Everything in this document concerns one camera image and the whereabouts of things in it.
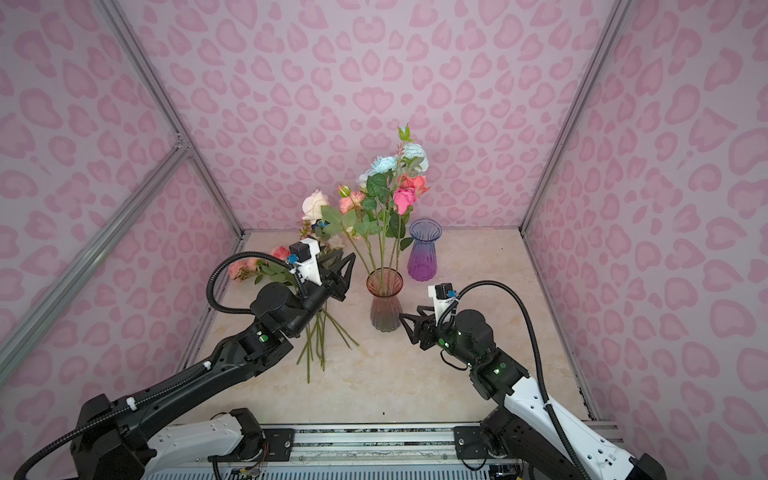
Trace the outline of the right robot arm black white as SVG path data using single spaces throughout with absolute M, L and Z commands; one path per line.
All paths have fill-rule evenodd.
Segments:
M 609 441 L 552 398 L 537 380 L 496 345 L 494 332 L 476 310 L 437 323 L 430 309 L 402 313 L 412 344 L 438 347 L 463 363 L 485 400 L 497 407 L 481 423 L 489 454 L 518 458 L 550 479 L 665 479 L 664 467 L 649 454 L 636 457 Z

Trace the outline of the pink spray rose stem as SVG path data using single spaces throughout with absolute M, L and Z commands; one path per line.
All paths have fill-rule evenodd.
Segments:
M 384 283 L 386 205 L 377 191 L 371 194 L 365 188 L 352 190 L 342 185 L 339 193 L 342 233 L 363 258 L 371 282 L 376 282 L 380 291 Z

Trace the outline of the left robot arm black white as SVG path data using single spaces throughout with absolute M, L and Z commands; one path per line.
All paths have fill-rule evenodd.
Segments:
M 152 436 L 211 397 L 255 378 L 277 365 L 293 348 L 292 339 L 329 299 L 343 301 L 356 256 L 335 252 L 314 258 L 307 247 L 291 250 L 295 262 L 263 252 L 226 258 L 206 287 L 209 305 L 220 313 L 250 315 L 241 332 L 220 340 L 202 361 L 168 379 L 110 401 L 105 395 L 81 409 L 70 452 L 81 479 L 139 479 L 158 458 Z M 247 308 L 220 304 L 213 293 L 218 277 L 238 260 L 265 260 L 294 277 L 297 287 L 272 282 L 262 287 Z

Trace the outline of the purple glass vase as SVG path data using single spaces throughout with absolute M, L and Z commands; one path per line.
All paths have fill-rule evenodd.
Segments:
M 436 242 L 442 236 L 442 227 L 435 220 L 422 218 L 411 224 L 409 233 L 413 242 L 407 264 L 408 274 L 416 281 L 431 280 L 437 273 Z

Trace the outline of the small magenta rose bud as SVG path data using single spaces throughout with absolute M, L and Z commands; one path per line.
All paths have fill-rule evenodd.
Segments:
M 407 236 L 407 223 L 417 200 L 414 188 L 398 188 L 394 192 L 385 230 L 386 237 L 393 240 L 387 265 L 392 272 L 399 269 L 401 253 L 412 243 L 412 239 Z

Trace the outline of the red grey glass vase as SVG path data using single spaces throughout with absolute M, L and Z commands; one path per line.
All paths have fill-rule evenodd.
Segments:
M 389 267 L 376 269 L 366 279 L 366 288 L 373 296 L 369 314 L 373 327 L 381 332 L 398 329 L 402 313 L 398 295 L 403 288 L 400 273 Z

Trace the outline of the red pink rose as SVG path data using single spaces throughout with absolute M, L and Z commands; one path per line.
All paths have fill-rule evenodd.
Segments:
M 419 201 L 419 199 L 427 191 L 430 190 L 430 188 L 426 185 L 426 178 L 423 175 L 419 175 L 419 176 L 403 175 L 403 176 L 401 176 L 399 178 L 399 184 L 398 184 L 397 188 L 394 190 L 394 192 L 398 188 L 414 188 L 415 189 L 415 193 L 416 193 L 416 195 L 418 197 L 418 200 L 416 201 L 416 203 Z M 411 238 L 410 233 L 409 233 L 409 229 L 407 229 L 407 236 Z

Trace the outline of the dark blue rose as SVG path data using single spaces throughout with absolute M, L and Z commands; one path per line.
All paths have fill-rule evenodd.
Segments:
M 311 225 L 311 230 L 314 235 L 322 235 L 328 225 L 327 221 L 320 219 Z

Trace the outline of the cream white rose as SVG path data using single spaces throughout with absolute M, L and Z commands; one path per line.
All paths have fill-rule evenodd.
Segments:
M 357 254 L 352 244 L 342 233 L 339 201 L 337 204 L 333 204 L 330 201 L 329 196 L 321 190 L 316 190 L 305 198 L 301 206 L 303 214 L 301 236 L 303 238 L 313 238 L 317 240 L 320 245 L 321 253 L 333 249 L 343 250 L 345 247 L 351 247 L 353 253 L 357 255 L 357 258 L 361 260 L 363 264 L 363 258 Z M 311 225 L 320 219 L 327 221 L 329 225 L 325 228 L 322 235 L 314 235 L 311 230 Z

